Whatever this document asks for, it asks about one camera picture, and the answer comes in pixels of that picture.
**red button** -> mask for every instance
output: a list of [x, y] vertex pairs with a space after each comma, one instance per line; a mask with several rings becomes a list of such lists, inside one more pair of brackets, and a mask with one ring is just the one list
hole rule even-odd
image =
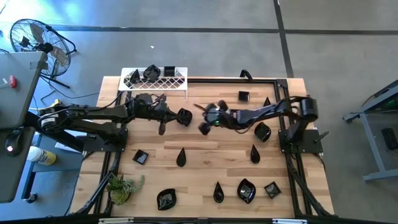
[[17, 87], [17, 79], [14, 75], [10, 75], [10, 86], [11, 88]]

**fan grille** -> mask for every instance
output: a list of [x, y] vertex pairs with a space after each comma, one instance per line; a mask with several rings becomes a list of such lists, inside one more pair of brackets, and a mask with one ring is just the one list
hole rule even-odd
[[[43, 33], [41, 34], [43, 43], [37, 41], [37, 39], [40, 40], [40, 32], [37, 32], [35, 29], [31, 29], [31, 24], [34, 24], [43, 30]], [[36, 48], [39, 44], [50, 43], [54, 49], [58, 48], [65, 54], [56, 54], [54, 50], [49, 52], [47, 54], [47, 64], [49, 67], [47, 70], [42, 70], [42, 74], [48, 76], [62, 75], [70, 66], [70, 51], [65, 41], [58, 36], [58, 34], [54, 33], [52, 29], [48, 29], [47, 27], [47, 24], [33, 19], [21, 19], [15, 22], [14, 25], [12, 25], [10, 32], [12, 48], [16, 52], [38, 51]], [[23, 43], [22, 40], [24, 37], [29, 40], [28, 45]], [[62, 62], [57, 60], [53, 54], [62, 59]]]

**fan stand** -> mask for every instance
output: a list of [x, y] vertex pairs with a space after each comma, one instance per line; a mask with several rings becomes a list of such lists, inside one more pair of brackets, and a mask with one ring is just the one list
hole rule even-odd
[[[48, 25], [47, 25], [47, 28], [48, 28], [48, 29], [51, 29], [52, 32], [56, 33], [60, 38], [63, 38], [64, 40], [66, 40], [67, 42], [69, 42], [69, 43], [71, 43], [71, 44], [73, 45], [73, 50], [72, 50], [71, 52], [67, 53], [67, 54], [71, 54], [71, 53], [77, 52], [77, 50], [76, 50], [76, 45], [75, 45], [72, 41], [68, 40], [67, 38], [65, 38], [64, 36], [62, 36], [61, 34], [59, 34], [59, 33], [58, 33], [55, 29], [53, 29], [51, 26], [48, 26]], [[56, 83], [56, 84], [58, 84], [58, 85], [64, 86], [65, 88], [70, 88], [70, 86], [68, 86], [68, 85], [66, 85], [66, 84], [64, 84], [64, 83], [62, 83], [62, 82], [60, 82], [60, 81], [54, 79], [54, 77], [56, 77], [56, 76], [54, 75], [54, 71], [55, 71], [55, 68], [52, 69], [52, 72], [51, 72], [50, 77], [48, 77], [48, 76], [46, 76], [46, 75], [40, 75], [40, 77], [42, 77], [42, 78], [44, 78], [44, 79], [47, 79], [47, 80], [50, 81], [50, 82], [54, 82], [54, 83]]]

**gray desk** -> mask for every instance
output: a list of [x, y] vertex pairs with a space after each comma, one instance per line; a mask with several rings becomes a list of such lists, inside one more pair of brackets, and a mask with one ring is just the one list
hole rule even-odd
[[23, 125], [46, 58], [43, 52], [0, 54], [0, 82], [10, 75], [17, 79], [17, 88], [0, 88], [0, 203], [14, 200], [35, 129], [24, 128], [24, 147], [16, 157], [5, 153], [6, 136]]
[[359, 113], [349, 113], [343, 117], [346, 123], [359, 118], [364, 127], [366, 137], [368, 138], [374, 159], [379, 171], [364, 175], [365, 182], [370, 180], [385, 179], [389, 177], [398, 177], [398, 159], [394, 155], [395, 151], [387, 149], [386, 142], [382, 136], [381, 130], [391, 128], [395, 135], [398, 133], [398, 113], [396, 110], [390, 110], [394, 113], [377, 113], [378, 110], [386, 105], [387, 102], [398, 98], [398, 80], [386, 86], [375, 93], [373, 99], [368, 100], [362, 107], [356, 110]]
[[43, 52], [0, 54], [0, 83], [10, 75], [17, 79], [16, 88], [0, 88], [0, 129], [23, 125], [45, 58]]

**electric fan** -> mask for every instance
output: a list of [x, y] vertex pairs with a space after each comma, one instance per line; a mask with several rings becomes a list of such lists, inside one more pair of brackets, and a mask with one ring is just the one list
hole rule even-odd
[[[45, 52], [48, 56], [48, 69], [43, 69], [42, 74], [49, 76], [51, 80], [68, 70], [70, 54], [76, 52], [74, 43], [51, 26], [33, 19], [21, 19], [15, 22], [11, 27], [10, 40], [16, 52]], [[72, 51], [69, 51], [65, 40], [73, 45]]]

